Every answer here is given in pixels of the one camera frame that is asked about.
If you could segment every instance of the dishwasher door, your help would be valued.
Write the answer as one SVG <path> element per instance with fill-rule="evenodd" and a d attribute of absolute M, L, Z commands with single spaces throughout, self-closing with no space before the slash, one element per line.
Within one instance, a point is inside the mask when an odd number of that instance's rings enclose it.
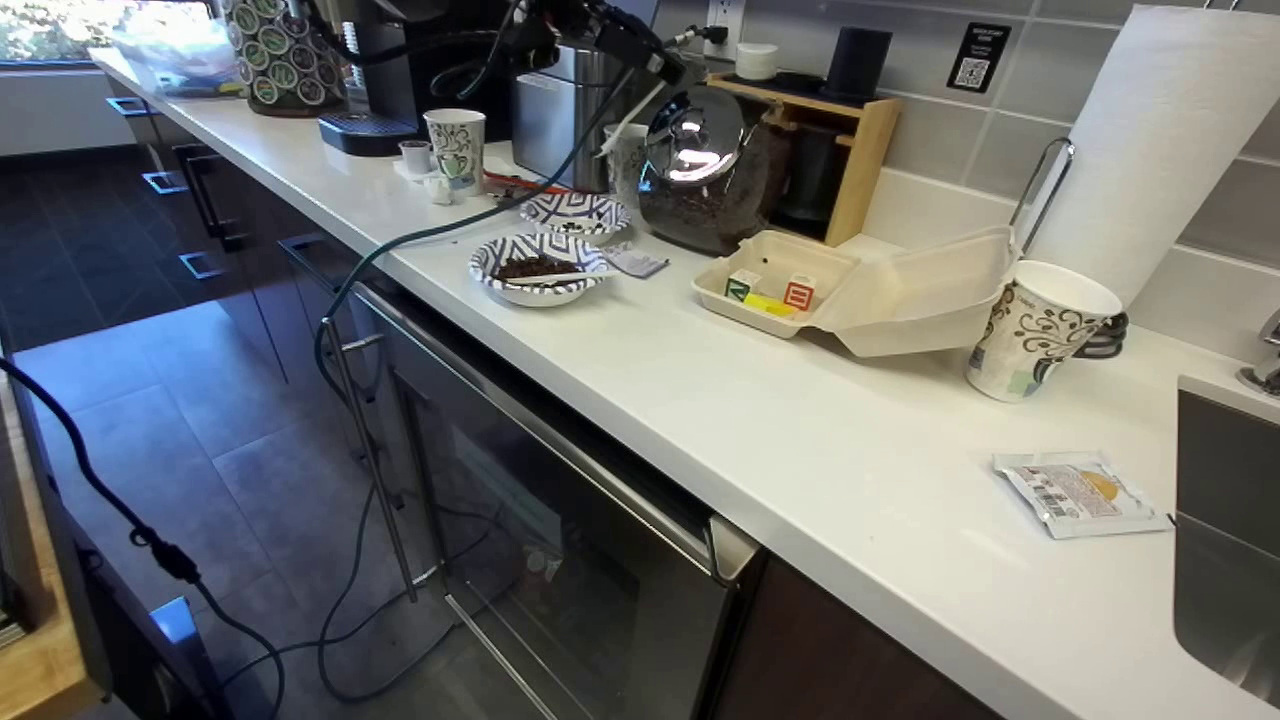
<path fill-rule="evenodd" d="M 362 301 L 444 601 L 543 717 L 698 717 L 756 546 L 449 320 Z"/>

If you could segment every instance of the gray tile backsplash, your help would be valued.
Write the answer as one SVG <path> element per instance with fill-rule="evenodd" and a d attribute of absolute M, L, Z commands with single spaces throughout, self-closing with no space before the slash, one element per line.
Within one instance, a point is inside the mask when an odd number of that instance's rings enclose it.
<path fill-rule="evenodd" d="M 1280 0 L 1244 8 L 1280 17 Z M 1015 197 L 1042 147 L 1071 129 L 1130 11 L 1130 0 L 749 0 L 745 35 L 779 45 L 779 70 L 824 77 L 841 29 L 888 29 L 880 87 L 903 104 L 888 166 Z M 1001 72 L 979 97 L 948 87 L 972 21 L 1011 29 Z M 1185 246 L 1280 269 L 1278 197 L 1280 109 L 1208 197 Z"/>

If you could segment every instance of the bowl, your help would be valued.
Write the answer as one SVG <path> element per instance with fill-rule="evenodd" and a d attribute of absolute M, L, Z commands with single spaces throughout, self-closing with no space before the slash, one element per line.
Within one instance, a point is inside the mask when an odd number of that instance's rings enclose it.
<path fill-rule="evenodd" d="M 627 228 L 627 212 L 612 197 L 586 197 L 586 192 L 541 192 L 520 205 L 520 215 L 536 228 L 555 228 L 567 239 L 609 239 Z"/>
<path fill-rule="evenodd" d="M 596 274 L 604 262 L 555 231 L 555 228 L 531 228 L 515 236 L 489 239 L 471 257 L 471 275 L 477 285 L 515 308 L 566 308 L 588 288 L 596 288 L 596 275 L 578 275 L 578 274 Z"/>

